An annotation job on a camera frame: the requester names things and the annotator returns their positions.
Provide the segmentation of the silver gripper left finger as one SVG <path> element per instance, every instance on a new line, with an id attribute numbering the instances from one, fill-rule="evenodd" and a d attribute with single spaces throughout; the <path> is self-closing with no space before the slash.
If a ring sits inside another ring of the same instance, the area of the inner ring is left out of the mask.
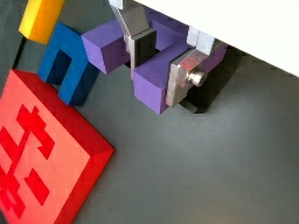
<path id="1" fill-rule="evenodd" d="M 156 30 L 146 22 L 144 6 L 134 0 L 108 0 L 120 24 L 125 50 L 130 57 L 130 76 L 134 69 L 154 56 Z"/>

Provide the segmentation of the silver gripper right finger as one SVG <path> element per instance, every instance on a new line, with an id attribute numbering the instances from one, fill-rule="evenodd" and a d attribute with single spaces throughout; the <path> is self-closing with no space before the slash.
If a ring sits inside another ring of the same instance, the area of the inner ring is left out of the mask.
<path id="1" fill-rule="evenodd" d="M 189 27 L 187 44 L 192 46 L 170 64 L 165 104 L 173 107 L 192 86 L 200 87 L 208 72 L 223 61 L 227 47 L 209 34 Z"/>

